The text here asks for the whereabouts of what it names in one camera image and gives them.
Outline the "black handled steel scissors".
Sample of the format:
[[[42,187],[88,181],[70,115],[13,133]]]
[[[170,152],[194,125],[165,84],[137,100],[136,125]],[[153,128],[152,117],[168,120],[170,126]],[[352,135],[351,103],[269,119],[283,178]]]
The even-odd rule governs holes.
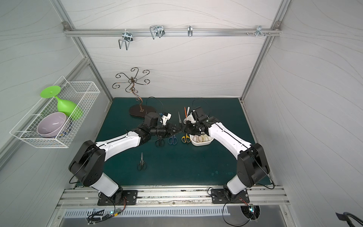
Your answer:
[[[155,141],[155,146],[156,147],[163,147],[165,145],[165,141],[163,138],[158,138],[156,141]]]

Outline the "cream handled scissors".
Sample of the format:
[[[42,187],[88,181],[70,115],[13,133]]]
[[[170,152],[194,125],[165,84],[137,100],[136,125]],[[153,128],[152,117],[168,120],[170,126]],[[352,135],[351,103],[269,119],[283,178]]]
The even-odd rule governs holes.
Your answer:
[[[200,136],[196,136],[196,142],[198,143],[202,143],[202,142],[208,142],[209,141],[209,136],[204,134],[204,135],[200,135]]]

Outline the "blue handled scissors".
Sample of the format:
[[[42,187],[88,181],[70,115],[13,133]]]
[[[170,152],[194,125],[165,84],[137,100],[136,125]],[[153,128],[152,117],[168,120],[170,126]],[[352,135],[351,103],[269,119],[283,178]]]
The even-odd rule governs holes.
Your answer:
[[[175,135],[168,138],[168,144],[169,145],[176,145],[178,143],[178,139]]]

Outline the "black handled kitchen shears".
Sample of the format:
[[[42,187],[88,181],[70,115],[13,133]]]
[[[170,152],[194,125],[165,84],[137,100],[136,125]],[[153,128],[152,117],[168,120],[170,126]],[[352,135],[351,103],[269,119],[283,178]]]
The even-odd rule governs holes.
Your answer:
[[[186,133],[186,124],[181,120],[180,113],[178,113],[178,118],[179,118],[180,132]]]

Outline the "yellow black handled scissors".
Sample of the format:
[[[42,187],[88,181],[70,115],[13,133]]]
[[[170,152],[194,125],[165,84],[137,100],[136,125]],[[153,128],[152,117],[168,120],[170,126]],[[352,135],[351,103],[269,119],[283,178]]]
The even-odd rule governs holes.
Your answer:
[[[182,141],[183,143],[190,143],[190,142],[191,142],[191,138],[190,138],[190,136],[186,133],[185,135],[183,135],[183,136],[182,136],[181,141]]]

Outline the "dark grey handled scissors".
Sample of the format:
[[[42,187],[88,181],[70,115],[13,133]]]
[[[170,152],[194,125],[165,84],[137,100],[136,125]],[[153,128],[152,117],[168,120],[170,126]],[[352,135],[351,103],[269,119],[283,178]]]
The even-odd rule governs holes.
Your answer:
[[[141,171],[141,170],[146,170],[146,169],[147,169],[147,164],[143,159],[143,153],[141,153],[140,162],[137,165],[137,170]]]

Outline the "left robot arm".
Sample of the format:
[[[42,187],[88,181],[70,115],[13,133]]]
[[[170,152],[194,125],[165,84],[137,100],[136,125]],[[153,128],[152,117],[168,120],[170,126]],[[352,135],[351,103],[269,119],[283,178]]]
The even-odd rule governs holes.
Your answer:
[[[149,127],[141,124],[124,135],[107,140],[84,142],[69,165],[69,171],[86,187],[92,187],[107,197],[120,192],[121,187],[104,173],[104,164],[111,157],[138,147],[157,136],[161,139],[179,133],[174,124]]]

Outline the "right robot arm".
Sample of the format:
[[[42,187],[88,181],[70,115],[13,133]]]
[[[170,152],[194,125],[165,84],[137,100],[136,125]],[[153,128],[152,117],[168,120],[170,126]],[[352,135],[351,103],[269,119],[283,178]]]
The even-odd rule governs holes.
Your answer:
[[[203,133],[217,140],[237,160],[236,175],[224,185],[226,196],[237,196],[268,176],[270,169],[264,148],[251,144],[228,130],[218,119],[211,117],[204,121],[181,122],[182,130],[190,135]]]

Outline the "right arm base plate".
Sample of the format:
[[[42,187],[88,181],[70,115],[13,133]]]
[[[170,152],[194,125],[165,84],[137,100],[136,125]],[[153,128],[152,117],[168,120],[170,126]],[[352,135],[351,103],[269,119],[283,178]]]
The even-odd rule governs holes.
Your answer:
[[[250,203],[249,195],[246,190],[242,190],[238,194],[232,194],[225,188],[212,188],[208,189],[208,195],[212,199],[213,204],[247,204]]]

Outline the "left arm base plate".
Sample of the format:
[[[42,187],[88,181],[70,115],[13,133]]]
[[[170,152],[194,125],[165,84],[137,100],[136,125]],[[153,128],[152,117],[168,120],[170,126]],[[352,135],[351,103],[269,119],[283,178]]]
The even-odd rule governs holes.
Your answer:
[[[98,194],[98,206],[118,206],[118,205],[135,205],[137,203],[137,190],[122,190],[119,189],[111,197],[107,197],[102,192]]]

